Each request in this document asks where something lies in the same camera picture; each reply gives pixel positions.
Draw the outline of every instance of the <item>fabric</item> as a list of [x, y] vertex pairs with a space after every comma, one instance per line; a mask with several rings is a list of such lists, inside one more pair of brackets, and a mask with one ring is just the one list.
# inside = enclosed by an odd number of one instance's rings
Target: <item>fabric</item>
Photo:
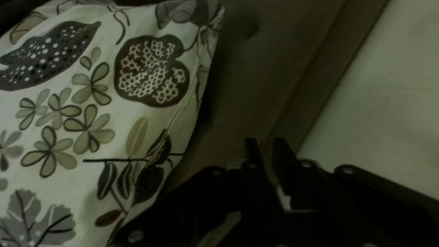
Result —
[[52, 0], [0, 40], [0, 246], [105, 246], [179, 162], [223, 8]]

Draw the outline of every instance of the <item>white floral fabric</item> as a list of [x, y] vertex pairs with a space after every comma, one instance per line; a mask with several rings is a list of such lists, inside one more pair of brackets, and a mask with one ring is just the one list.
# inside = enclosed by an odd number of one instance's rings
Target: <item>white floral fabric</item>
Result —
[[0, 246], [106, 246], [193, 131], [223, 8], [52, 0], [0, 39]]

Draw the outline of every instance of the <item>floral pillow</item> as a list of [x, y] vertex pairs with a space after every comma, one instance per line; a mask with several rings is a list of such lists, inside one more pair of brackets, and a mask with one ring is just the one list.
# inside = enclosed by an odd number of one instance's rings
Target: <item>floral pillow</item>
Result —
[[52, 0], [0, 39], [0, 246], [106, 246], [193, 131], [223, 8]]

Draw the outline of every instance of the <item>pillow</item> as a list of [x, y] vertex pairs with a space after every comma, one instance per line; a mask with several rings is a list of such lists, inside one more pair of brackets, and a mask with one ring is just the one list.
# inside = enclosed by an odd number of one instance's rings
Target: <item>pillow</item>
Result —
[[52, 0], [0, 39], [0, 246], [105, 246], [185, 154], [216, 0]]

